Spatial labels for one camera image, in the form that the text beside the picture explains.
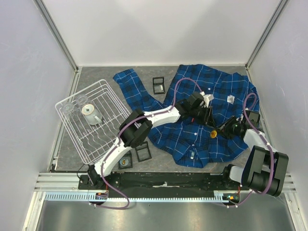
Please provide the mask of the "blue plaid shirt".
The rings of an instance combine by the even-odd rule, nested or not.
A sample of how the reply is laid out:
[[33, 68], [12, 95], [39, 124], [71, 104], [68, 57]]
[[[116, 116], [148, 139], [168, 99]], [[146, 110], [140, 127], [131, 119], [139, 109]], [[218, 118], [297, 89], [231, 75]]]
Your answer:
[[[252, 110], [259, 111], [259, 101], [247, 97], [249, 93], [257, 93], [247, 76], [228, 74], [203, 64], [180, 65], [163, 102], [147, 92], [134, 69], [119, 72], [113, 79], [132, 110], [163, 109], [173, 101], [187, 99], [195, 91], [204, 91], [214, 96], [210, 105], [219, 124], [232, 116], [240, 117], [244, 101]], [[228, 140], [217, 135], [212, 139], [211, 131], [212, 128], [189, 117], [151, 129], [148, 138], [155, 147], [171, 154], [176, 164], [185, 167], [204, 168], [208, 163], [229, 162], [248, 148], [241, 138]]]

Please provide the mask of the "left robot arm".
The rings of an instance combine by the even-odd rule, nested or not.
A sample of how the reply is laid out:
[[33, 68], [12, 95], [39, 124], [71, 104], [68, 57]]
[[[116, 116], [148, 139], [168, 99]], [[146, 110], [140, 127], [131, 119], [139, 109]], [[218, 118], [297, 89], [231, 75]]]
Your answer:
[[104, 156], [87, 170], [89, 184], [95, 189], [101, 189], [105, 185], [105, 176], [110, 175], [113, 167], [131, 149], [143, 144], [150, 130], [168, 123], [176, 123], [178, 120], [192, 117], [201, 125], [214, 126], [212, 118], [213, 94], [194, 92], [188, 99], [174, 101], [166, 108], [144, 112], [134, 110], [119, 128], [118, 137]]

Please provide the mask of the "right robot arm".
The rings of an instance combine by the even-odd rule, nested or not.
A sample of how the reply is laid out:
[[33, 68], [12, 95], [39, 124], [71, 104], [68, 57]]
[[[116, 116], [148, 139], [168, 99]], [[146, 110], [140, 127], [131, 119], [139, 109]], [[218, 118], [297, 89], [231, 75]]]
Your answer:
[[257, 128], [259, 121], [259, 113], [247, 110], [242, 119], [232, 116], [218, 129], [222, 137], [241, 138], [250, 149], [245, 166], [229, 164], [223, 169], [220, 183], [228, 190], [239, 183], [255, 192], [277, 197], [282, 192], [289, 157], [269, 144]]

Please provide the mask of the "orange round brooch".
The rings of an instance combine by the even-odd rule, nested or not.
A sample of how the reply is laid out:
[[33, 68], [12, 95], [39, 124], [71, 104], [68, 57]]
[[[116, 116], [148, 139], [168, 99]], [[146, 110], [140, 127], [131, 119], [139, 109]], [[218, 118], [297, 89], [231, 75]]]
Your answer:
[[216, 130], [213, 130], [213, 131], [211, 131], [211, 133], [210, 133], [210, 137], [211, 137], [212, 139], [213, 139], [213, 138], [216, 138], [217, 135], [218, 135], [218, 133], [217, 133]]

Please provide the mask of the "light blue round brooch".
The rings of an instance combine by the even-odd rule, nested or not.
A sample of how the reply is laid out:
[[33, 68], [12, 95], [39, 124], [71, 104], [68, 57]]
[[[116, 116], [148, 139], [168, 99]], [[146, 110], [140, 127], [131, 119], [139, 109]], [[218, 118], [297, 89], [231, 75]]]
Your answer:
[[121, 166], [127, 166], [129, 164], [129, 160], [128, 159], [122, 159], [121, 161], [120, 161], [120, 165]]

